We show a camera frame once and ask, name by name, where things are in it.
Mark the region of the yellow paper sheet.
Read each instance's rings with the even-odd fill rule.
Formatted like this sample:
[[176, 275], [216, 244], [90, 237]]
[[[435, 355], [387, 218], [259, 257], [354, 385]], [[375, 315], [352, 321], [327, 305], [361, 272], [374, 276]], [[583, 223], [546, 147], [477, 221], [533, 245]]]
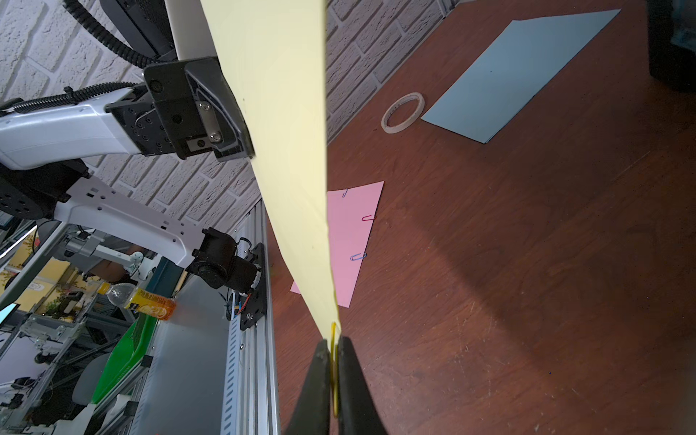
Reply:
[[326, 2], [205, 1], [282, 257], [327, 342], [341, 333], [327, 217]]

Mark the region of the black plastic toolbox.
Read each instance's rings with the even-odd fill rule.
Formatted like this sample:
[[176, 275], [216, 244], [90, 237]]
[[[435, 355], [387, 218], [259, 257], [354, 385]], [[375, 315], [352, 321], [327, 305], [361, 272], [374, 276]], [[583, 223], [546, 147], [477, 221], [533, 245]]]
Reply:
[[678, 92], [695, 92], [695, 1], [649, 0], [650, 75]]

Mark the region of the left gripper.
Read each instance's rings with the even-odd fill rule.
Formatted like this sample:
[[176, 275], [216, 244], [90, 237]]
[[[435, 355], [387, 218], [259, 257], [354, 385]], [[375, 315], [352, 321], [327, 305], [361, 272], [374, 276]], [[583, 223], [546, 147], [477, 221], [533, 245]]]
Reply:
[[149, 65], [144, 83], [105, 110], [144, 156], [174, 153], [185, 160], [211, 152], [225, 162], [256, 155], [215, 57]]

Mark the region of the orange drink bottle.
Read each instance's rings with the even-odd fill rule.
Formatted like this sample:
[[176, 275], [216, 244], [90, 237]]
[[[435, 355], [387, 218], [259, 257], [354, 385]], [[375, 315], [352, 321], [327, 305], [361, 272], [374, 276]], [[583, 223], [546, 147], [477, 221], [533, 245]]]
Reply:
[[177, 307], [174, 299], [155, 295], [132, 283], [113, 285], [106, 296], [114, 306], [137, 311], [162, 321], [169, 320]]

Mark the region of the light blue paper sheet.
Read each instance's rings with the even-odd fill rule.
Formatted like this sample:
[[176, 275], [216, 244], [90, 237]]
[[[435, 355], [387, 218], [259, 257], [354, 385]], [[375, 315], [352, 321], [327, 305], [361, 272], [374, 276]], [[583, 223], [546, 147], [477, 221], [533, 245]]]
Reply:
[[489, 142], [619, 13], [512, 21], [422, 119]]

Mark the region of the aluminium front rail frame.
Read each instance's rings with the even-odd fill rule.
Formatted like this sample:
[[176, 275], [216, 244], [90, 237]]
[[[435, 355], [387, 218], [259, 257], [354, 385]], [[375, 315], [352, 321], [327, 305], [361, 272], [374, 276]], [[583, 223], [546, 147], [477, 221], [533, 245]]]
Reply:
[[239, 318], [226, 318], [224, 293], [186, 281], [153, 337], [130, 433], [280, 433], [273, 312], [241, 330]]

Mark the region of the pink paper sheet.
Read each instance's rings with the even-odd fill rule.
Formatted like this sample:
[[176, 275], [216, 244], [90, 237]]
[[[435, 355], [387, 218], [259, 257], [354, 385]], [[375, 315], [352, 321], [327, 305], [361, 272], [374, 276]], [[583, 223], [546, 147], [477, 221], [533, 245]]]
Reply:
[[355, 254], [367, 253], [373, 221], [361, 221], [366, 215], [375, 215], [382, 196], [384, 182], [380, 181], [346, 190], [327, 192], [327, 217], [333, 282], [337, 304], [348, 308], [353, 299], [362, 266], [361, 261], [351, 261]]

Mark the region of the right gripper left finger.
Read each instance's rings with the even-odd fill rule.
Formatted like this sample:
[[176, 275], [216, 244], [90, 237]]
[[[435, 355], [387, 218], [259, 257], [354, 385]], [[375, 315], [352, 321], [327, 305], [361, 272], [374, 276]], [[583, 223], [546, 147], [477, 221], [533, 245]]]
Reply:
[[286, 426], [288, 435], [326, 435], [330, 431], [331, 359], [326, 340], [314, 351], [295, 411]]

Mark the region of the clear tape roll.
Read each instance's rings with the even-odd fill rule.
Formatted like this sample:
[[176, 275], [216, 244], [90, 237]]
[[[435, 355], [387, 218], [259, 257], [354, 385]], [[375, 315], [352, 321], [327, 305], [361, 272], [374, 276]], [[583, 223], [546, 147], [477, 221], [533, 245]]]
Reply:
[[425, 105], [425, 98], [420, 92], [410, 92], [402, 96], [382, 116], [382, 130], [390, 135], [407, 130], [420, 119]]

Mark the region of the yellow paperclip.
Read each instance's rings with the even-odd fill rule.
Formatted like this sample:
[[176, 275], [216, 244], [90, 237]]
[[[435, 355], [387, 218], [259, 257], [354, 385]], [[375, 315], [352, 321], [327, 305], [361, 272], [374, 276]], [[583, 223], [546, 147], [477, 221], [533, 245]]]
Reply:
[[332, 395], [332, 410], [333, 416], [337, 418], [339, 416], [340, 404], [339, 404], [339, 379], [338, 379], [338, 339], [339, 339], [339, 328], [336, 322], [332, 324], [331, 340], [330, 340], [330, 382], [331, 382], [331, 395]]

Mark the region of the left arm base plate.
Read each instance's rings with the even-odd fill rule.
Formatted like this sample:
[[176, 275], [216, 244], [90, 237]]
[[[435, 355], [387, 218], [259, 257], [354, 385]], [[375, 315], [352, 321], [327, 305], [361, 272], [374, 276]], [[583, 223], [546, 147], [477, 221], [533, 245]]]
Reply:
[[254, 246], [246, 256], [246, 260], [257, 267], [257, 277], [250, 290], [246, 292], [246, 298], [240, 302], [237, 317], [241, 331], [255, 326], [268, 313], [268, 268], [265, 245], [259, 243]]

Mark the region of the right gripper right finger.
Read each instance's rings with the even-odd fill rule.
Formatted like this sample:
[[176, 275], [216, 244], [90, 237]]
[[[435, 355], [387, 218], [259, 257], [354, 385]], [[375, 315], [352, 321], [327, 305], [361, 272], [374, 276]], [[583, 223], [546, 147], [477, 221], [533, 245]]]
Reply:
[[338, 342], [338, 428], [344, 435], [382, 434], [387, 431], [374, 405], [353, 342]]

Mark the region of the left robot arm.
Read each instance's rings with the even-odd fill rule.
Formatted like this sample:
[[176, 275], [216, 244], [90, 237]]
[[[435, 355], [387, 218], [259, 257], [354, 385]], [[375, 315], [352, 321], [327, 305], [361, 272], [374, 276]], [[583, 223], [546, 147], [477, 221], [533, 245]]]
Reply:
[[264, 280], [254, 256], [214, 228], [168, 217], [115, 191], [89, 172], [97, 155], [218, 161], [255, 154], [248, 127], [223, 75], [210, 36], [187, 53], [188, 38], [151, 58], [125, 45], [78, 1], [65, 10], [117, 56], [140, 67], [142, 83], [110, 82], [1, 107], [1, 209], [18, 219], [55, 219], [63, 226], [101, 230], [162, 255], [210, 287], [253, 295]]

